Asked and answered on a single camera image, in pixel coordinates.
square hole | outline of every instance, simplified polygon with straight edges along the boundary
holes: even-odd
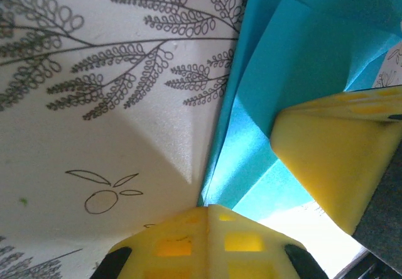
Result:
[[[229,279],[275,279],[274,268],[270,263],[258,261],[229,262]]]
[[[190,279],[190,270],[149,270],[145,271],[145,279]]]
[[[260,252],[264,251],[264,241],[254,232],[229,232],[225,237],[226,251]]]
[[[192,238],[179,236],[163,239],[156,244],[156,255],[159,257],[190,256],[192,251]]]
[[[219,220],[220,221],[235,221],[236,219],[231,215],[222,213],[219,215]]]

blue paper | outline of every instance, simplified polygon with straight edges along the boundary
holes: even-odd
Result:
[[[400,31],[398,1],[336,2],[248,1],[200,205],[258,220],[311,200],[270,148],[274,117],[372,83],[381,56],[400,41],[392,33]]]

green speck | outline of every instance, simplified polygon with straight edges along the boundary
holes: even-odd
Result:
[[[24,205],[24,207],[26,207],[28,205],[28,199],[22,197],[19,199],[19,202],[22,203]]]

gray surface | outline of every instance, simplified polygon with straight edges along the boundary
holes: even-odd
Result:
[[[402,142],[352,237],[402,274]]]

white paper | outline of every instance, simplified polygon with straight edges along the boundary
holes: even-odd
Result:
[[[260,223],[303,243],[329,278],[366,250],[343,232],[316,202],[274,213]]]
[[[1,279],[195,206],[245,1],[1,0]]]
[[[402,84],[402,42],[388,51],[372,87],[387,87],[400,84]]]

